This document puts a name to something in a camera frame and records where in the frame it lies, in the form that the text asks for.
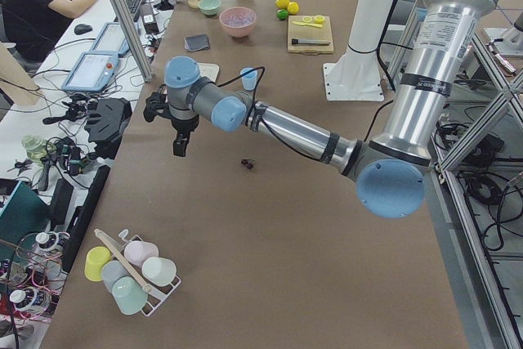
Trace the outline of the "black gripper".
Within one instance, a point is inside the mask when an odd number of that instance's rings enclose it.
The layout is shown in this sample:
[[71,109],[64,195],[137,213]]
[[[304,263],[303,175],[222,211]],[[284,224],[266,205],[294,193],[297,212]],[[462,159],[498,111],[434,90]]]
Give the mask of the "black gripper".
[[171,125],[177,131],[177,136],[172,143],[173,155],[176,157],[185,157],[190,134],[199,126],[199,116],[196,115],[191,119],[173,118]]

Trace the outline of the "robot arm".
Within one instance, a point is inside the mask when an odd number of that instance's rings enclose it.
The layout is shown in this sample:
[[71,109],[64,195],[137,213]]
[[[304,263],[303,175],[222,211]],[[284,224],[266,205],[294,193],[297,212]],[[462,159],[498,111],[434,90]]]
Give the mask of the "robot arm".
[[195,60],[176,56],[164,68],[168,112],[180,127],[182,114],[206,118],[233,132],[246,125],[300,155],[330,164],[356,184],[360,202],[373,214],[401,218],[424,199],[422,170],[431,156],[432,130],[449,97],[467,46],[482,16],[498,0],[422,0],[427,14],[396,89],[382,132],[370,141],[347,140],[243,93],[228,92],[201,75]]

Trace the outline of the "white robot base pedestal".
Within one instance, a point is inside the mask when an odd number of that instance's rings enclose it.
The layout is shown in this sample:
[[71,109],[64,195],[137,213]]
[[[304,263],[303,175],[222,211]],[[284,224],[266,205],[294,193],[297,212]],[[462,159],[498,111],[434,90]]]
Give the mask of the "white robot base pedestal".
[[358,0],[344,55],[324,64],[328,101],[382,101],[378,45],[394,0]]

